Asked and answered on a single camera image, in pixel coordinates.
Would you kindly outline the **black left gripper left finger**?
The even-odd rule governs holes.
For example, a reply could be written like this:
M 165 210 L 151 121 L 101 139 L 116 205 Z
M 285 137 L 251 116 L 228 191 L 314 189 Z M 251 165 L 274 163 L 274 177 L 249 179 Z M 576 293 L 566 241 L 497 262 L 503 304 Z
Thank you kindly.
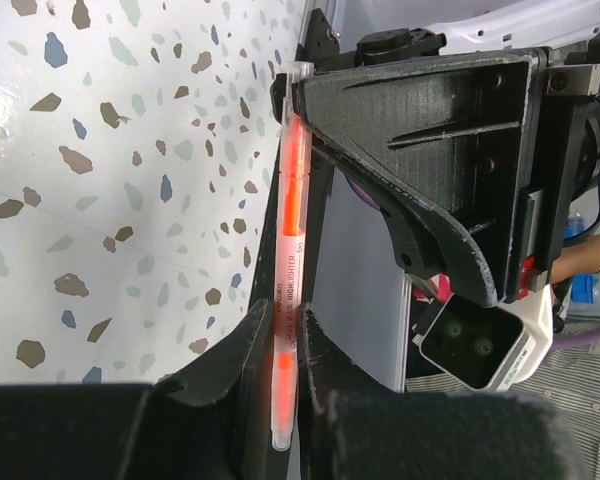
M 263 479 L 272 304 L 154 384 L 0 386 L 0 479 Z

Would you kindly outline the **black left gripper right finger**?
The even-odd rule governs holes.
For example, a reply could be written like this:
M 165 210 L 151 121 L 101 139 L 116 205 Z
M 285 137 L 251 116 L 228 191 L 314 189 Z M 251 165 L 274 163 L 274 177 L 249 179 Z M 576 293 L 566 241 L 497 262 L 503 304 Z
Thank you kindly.
M 301 309 L 298 405 L 304 479 L 588 479 L 575 437 L 527 394 L 396 393 Z

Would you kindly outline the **orange pink pen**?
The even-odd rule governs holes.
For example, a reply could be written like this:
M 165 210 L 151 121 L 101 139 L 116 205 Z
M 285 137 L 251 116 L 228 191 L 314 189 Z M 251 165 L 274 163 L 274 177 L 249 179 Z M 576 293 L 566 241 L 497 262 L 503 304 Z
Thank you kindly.
M 271 442 L 286 451 L 292 442 L 298 383 L 297 323 L 302 300 L 312 134 L 295 113 L 293 87 L 312 76 L 314 65 L 293 62 L 282 102 L 274 277 L 274 344 L 271 376 Z

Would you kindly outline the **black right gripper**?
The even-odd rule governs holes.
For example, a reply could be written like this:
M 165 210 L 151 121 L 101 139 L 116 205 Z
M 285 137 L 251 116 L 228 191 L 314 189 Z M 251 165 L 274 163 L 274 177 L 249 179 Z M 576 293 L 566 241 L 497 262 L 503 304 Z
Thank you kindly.
M 346 136 L 341 151 L 316 137 L 313 150 L 380 207 L 405 272 L 444 273 L 458 283 L 456 294 L 493 307 L 499 299 L 486 257 L 455 218 L 516 220 L 511 301 L 600 263 L 559 258 L 600 228 L 600 52 L 569 54 L 539 73 L 533 91 L 535 77 L 536 55 L 523 49 L 318 74 L 293 90 L 358 100 L 388 117 L 391 127 L 376 139 Z M 571 203 L 591 189 L 595 221 L 567 236 Z

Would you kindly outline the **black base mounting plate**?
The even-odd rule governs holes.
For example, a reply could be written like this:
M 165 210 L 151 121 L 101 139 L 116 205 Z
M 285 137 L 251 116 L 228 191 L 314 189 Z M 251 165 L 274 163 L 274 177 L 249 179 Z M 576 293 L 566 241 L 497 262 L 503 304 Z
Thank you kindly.
M 338 40 L 330 33 L 328 14 L 331 5 L 329 1 L 308 2 L 301 26 L 301 38 L 295 54 L 296 59 L 312 63 L 321 77 L 338 71 L 437 56 L 447 44 L 445 34 L 435 27 L 402 28 L 373 32 L 361 38 L 355 50 L 342 52 Z M 277 75 L 271 87 L 271 101 L 276 120 L 282 118 L 286 78 L 284 74 Z M 306 99 L 309 96 L 323 110 L 325 119 L 321 124 L 315 122 L 315 113 L 308 107 Z M 304 89 L 294 89 L 292 98 L 294 111 L 309 128 L 313 140 L 320 137 L 331 141 L 341 151 L 344 150 L 342 143 L 346 136 L 356 140 L 372 140 L 387 132 L 392 125 L 388 117 L 378 108 L 365 107 L 358 100 L 339 103 L 336 102 L 334 95 L 325 91 L 310 94 Z M 323 228 L 328 223 L 324 218 L 325 208 L 333 172 L 339 169 L 314 152 L 313 140 L 310 170 L 312 183 L 308 195 L 309 251 L 306 256 L 302 294 L 304 303 L 311 302 L 314 297 L 318 260 L 327 254 L 321 244 Z M 375 201 L 351 177 L 345 175 L 358 196 L 381 212 Z

